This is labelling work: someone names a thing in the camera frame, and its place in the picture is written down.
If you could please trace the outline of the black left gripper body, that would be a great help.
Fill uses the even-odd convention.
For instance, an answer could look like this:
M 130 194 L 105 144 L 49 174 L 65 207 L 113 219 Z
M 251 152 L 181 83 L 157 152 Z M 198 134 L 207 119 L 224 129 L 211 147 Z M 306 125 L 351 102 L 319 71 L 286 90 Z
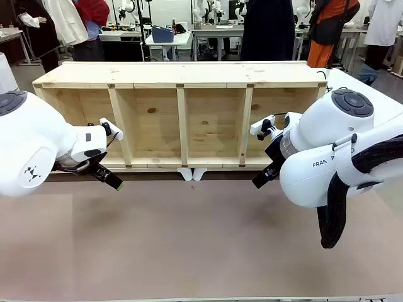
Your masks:
M 91 175 L 93 177 L 107 177 L 110 171 L 101 165 L 101 161 L 106 157 L 107 153 L 102 153 L 91 157 L 76 167 L 76 175 Z

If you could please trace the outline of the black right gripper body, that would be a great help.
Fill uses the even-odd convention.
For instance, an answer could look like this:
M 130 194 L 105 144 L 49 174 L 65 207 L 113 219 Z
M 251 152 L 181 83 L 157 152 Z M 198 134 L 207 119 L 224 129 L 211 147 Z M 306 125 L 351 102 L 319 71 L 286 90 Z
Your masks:
M 272 163 L 267 167 L 269 171 L 279 172 L 285 158 L 280 150 L 281 138 L 275 138 L 266 148 L 265 153 L 272 160 Z

